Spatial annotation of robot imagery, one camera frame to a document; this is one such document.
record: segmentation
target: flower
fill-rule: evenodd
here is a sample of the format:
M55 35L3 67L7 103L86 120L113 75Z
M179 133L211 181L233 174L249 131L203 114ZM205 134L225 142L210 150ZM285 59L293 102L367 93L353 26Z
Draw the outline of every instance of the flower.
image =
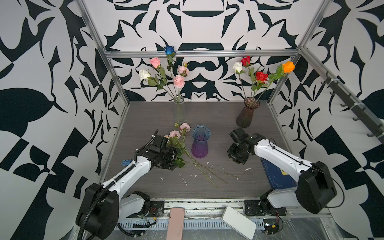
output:
M240 73L243 70L243 65L239 62L235 62L232 68L235 70L235 72L237 71Z
M263 72L257 72L256 73L256 81L261 81L265 83L266 79L268 78L268 74L263 73Z
M251 63L251 57L246 56L245 58L241 59L241 63L243 64L243 66L248 67L249 64Z
M180 132L179 131L172 131L169 133L169 137L177 137L177 139L180 138Z
M166 46L165 52L166 52L167 55L170 55L170 54L174 53L175 50L171 46Z
M183 123L182 125L180 125L180 130L185 130L187 132L191 131L191 126L189 126L188 123Z
M184 66L179 66L177 68L177 74L182 74L183 72L185 72L185 74L187 75L189 73L189 69Z
M151 74L147 71L147 70L144 70L143 68L142 69L140 69L140 71L139 71L139 78L141 79L141 80L148 80L148 77L150 77L151 76Z
M160 59L158 57L150 59L149 62L154 68L157 68L160 65Z
M177 88L182 88L185 85L184 77L181 75L176 75L173 79L173 85Z
M287 63L283 63L283 70L285 73L290 73L294 69L295 69L295 65L291 61L288 61Z

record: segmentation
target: brown glass vase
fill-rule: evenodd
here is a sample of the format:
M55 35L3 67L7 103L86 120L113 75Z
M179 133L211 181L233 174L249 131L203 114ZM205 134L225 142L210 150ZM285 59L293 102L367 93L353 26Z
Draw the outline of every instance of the brown glass vase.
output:
M242 128L249 127L252 122L253 111L259 106L260 102L256 101L255 98L249 97L244 99L244 108L236 119L237 126Z

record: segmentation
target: orange rose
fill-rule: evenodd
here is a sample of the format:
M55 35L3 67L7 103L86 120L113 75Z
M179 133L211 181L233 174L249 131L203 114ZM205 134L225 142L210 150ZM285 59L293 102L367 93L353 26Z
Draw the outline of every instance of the orange rose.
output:
M295 69L295 65L291 61L288 61L287 63L283 63L283 70L285 73L290 73L294 69Z

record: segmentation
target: yellow label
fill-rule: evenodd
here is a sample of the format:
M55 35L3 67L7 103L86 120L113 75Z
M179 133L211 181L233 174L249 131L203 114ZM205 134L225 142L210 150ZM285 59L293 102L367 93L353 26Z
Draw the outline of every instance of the yellow label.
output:
M282 173L283 175L288 175L288 173L286 173L283 169L280 169L280 171L281 171L281 173Z

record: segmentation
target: black and white patterned wall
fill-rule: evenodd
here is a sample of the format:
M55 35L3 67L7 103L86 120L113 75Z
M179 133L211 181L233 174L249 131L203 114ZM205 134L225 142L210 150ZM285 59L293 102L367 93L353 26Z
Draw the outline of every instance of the black and white patterned wall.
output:
M309 49L343 80L379 118L383 115L384 3L335 0L315 31ZM323 79L300 58L274 102L293 152L322 161L345 191L341 207L329 209L345 237L384 237L384 146ZM342 201L342 193L328 205Z
M320 0L86 0L98 33L109 51L295 49ZM183 96L199 100L241 100L232 66L241 58L178 58L191 62ZM289 57L253 57L264 73ZM113 63L131 101L170 100L164 90L143 83L148 59ZM246 94L251 80L244 74ZM274 85L262 99L268 99Z
M72 0L0 3L1 239L66 239L124 103Z

